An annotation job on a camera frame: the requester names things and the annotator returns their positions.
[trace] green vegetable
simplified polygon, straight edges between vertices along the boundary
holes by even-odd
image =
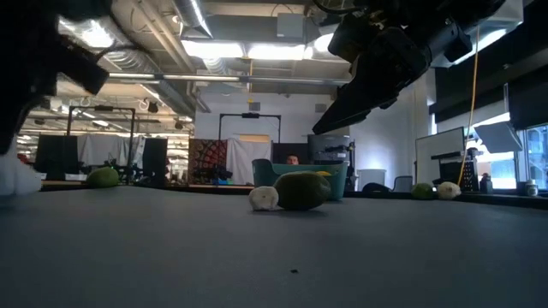
[[[87,176],[87,185],[93,188],[107,188],[118,185],[118,172],[109,167],[95,169]]]
[[[432,185],[428,183],[419,183],[413,187],[411,191],[413,198],[420,200],[431,200],[434,198],[434,191]]]
[[[331,195],[331,185],[311,171],[292,172],[274,183],[279,194],[278,205],[285,210],[310,210],[322,205]]]

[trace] green plastic bin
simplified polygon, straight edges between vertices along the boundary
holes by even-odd
[[[324,178],[331,184],[331,201],[343,198],[344,184],[346,181],[348,165],[346,163],[336,165],[288,165],[271,163],[268,159],[255,159],[253,161],[253,179],[255,187],[274,186],[276,180],[289,172],[295,171],[325,171],[331,175]]]

